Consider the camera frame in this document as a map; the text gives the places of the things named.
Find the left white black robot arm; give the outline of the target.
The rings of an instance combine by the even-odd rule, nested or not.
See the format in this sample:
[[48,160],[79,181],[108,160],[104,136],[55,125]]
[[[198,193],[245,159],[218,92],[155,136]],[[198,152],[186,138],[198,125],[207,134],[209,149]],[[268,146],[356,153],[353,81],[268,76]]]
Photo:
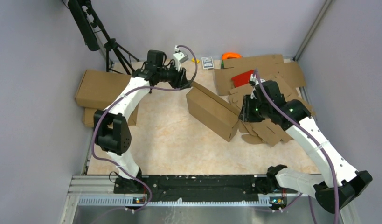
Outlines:
[[149,50],[147,60],[136,69],[124,90],[104,110],[94,113],[92,141],[105,151],[107,162],[118,168],[118,173],[125,178],[125,187],[132,193],[142,189],[143,181],[137,177],[140,167],[130,152],[132,136],[128,120],[140,101],[152,90],[180,91],[191,86],[186,69],[182,66],[188,55],[181,51],[185,45],[176,45],[172,59],[164,63],[167,56],[160,50]]

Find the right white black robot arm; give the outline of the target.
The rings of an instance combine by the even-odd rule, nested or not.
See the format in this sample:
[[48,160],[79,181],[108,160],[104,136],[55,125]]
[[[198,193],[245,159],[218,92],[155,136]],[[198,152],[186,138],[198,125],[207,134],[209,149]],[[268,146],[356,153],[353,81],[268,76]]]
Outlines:
[[321,132],[306,105],[298,99],[286,100],[276,81],[265,81],[258,70],[253,70],[249,84],[252,92],[243,98],[239,119],[250,123],[269,120],[278,125],[297,141],[320,171],[320,176],[315,177],[285,165],[270,167],[267,188],[272,192],[296,190],[337,215],[366,189],[372,175],[346,161]]

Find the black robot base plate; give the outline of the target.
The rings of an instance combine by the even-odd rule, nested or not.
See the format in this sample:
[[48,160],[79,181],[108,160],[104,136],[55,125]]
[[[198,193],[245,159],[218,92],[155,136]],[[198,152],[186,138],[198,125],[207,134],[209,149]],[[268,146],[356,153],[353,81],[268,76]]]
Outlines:
[[152,193],[153,202],[254,202],[259,195],[282,194],[265,175],[142,175],[141,182],[118,177],[115,194]]

